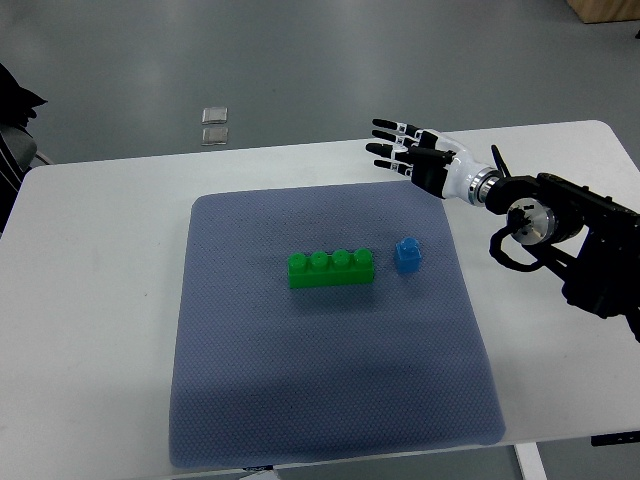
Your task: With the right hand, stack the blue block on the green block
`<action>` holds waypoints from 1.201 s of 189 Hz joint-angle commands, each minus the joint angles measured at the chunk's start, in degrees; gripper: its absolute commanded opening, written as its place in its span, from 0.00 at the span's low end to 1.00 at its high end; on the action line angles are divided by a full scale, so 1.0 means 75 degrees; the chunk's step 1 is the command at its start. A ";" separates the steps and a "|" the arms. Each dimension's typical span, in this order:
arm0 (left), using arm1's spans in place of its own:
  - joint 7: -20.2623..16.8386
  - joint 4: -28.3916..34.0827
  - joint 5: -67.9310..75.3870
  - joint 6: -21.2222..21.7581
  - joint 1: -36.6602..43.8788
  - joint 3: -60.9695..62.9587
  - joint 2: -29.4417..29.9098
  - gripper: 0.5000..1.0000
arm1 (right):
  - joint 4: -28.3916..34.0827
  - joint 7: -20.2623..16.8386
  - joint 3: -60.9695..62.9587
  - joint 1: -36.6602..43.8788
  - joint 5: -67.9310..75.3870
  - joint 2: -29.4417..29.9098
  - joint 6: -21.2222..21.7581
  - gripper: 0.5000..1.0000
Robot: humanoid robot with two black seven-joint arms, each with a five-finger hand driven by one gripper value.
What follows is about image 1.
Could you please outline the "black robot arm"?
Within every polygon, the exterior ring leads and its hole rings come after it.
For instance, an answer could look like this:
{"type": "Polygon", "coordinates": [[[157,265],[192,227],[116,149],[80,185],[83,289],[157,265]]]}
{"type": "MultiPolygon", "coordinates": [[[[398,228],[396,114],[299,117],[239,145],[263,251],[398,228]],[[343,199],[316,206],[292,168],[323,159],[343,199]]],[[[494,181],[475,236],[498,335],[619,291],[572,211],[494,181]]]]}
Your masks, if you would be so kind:
{"type": "Polygon", "coordinates": [[[622,315],[639,336],[639,214],[559,176],[510,174],[491,147],[497,181],[479,191],[485,208],[505,215],[489,253],[518,272],[547,268],[563,281],[566,302],[606,319],[622,315]]]}

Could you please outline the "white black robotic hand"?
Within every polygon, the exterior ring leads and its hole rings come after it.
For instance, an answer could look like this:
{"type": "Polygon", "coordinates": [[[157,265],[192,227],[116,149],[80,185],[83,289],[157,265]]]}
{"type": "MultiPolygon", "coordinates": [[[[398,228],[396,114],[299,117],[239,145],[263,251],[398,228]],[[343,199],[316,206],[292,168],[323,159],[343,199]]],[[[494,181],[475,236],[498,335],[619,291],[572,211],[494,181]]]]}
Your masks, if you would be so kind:
{"type": "Polygon", "coordinates": [[[480,206],[483,188],[499,178],[495,168],[477,162],[469,149],[441,132],[386,119],[372,124],[377,140],[366,151],[376,156],[374,165],[408,177],[437,198],[480,206]]]}

